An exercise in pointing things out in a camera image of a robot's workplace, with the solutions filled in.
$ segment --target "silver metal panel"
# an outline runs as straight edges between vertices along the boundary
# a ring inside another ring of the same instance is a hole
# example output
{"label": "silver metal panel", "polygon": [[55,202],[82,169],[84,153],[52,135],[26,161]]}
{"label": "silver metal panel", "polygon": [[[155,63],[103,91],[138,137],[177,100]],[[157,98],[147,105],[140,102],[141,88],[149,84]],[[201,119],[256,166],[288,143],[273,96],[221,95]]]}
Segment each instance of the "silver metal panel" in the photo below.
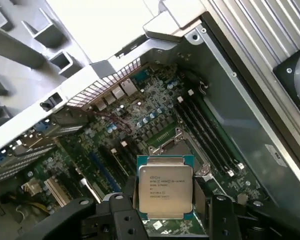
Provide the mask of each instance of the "silver metal panel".
{"label": "silver metal panel", "polygon": [[272,69],[300,49],[300,0],[201,0],[300,145],[300,112]]}
{"label": "silver metal panel", "polygon": [[[195,66],[208,80],[204,99],[222,128],[274,201],[300,217],[300,169],[241,84],[238,74],[203,32],[199,26],[186,36],[192,45],[182,48],[181,54],[191,53],[191,57],[188,62],[179,60],[179,63]],[[205,43],[197,45],[193,35],[201,36]]]}

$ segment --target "metal mesh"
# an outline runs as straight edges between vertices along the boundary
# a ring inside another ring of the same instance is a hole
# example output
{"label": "metal mesh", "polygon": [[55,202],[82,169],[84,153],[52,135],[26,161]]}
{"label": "metal mesh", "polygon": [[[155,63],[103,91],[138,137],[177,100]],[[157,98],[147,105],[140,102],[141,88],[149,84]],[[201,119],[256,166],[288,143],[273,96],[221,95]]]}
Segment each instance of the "metal mesh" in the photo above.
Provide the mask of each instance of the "metal mesh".
{"label": "metal mesh", "polygon": [[75,97],[69,100],[68,106],[81,108],[86,104],[91,103],[100,94],[107,91],[110,87],[120,82],[123,78],[128,76],[130,73],[141,67],[140,58],[137,58],[127,66],[119,70],[113,75],[106,76],[102,79],[97,80],[92,85],[81,91]]}

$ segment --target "metal bracket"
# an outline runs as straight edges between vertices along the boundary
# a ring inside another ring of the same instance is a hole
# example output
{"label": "metal bracket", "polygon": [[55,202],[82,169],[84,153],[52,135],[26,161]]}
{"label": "metal bracket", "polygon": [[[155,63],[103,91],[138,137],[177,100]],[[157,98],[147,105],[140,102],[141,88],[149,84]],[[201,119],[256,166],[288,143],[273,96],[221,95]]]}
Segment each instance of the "metal bracket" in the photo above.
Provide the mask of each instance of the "metal bracket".
{"label": "metal bracket", "polygon": [[143,26],[149,38],[180,42],[182,37],[202,23],[199,16],[207,9],[200,0],[164,0],[165,11]]}
{"label": "metal bracket", "polygon": [[178,142],[184,140],[184,132],[181,129],[181,127],[175,128],[175,136],[168,141],[166,141],[164,144],[159,146],[158,148],[155,148],[154,146],[150,145],[148,147],[149,155],[161,155],[165,152],[165,146],[174,141],[174,144],[177,144]]}

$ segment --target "white label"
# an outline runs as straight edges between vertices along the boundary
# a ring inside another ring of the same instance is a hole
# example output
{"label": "white label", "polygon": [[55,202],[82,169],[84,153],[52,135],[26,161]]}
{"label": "white label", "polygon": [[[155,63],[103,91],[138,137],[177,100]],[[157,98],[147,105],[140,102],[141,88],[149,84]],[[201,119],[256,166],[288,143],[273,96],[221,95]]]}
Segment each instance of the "white label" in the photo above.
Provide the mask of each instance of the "white label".
{"label": "white label", "polygon": [[156,221],[154,224],[153,224],[153,227],[155,230],[158,230],[159,228],[161,228],[163,225],[160,221]]}
{"label": "white label", "polygon": [[276,161],[277,164],[279,164],[282,167],[287,167],[285,161],[282,159],[282,157],[279,155],[279,153],[276,151],[275,147],[269,144],[265,144],[266,149],[271,153],[272,157]]}

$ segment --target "chip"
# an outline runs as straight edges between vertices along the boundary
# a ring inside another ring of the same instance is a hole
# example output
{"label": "chip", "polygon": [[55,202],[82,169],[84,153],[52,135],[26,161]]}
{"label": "chip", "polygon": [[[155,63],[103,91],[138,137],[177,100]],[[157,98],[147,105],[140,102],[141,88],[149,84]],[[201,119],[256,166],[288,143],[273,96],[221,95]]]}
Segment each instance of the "chip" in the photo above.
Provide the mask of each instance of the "chip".
{"label": "chip", "polygon": [[194,156],[138,156],[143,219],[187,219],[193,211]]}

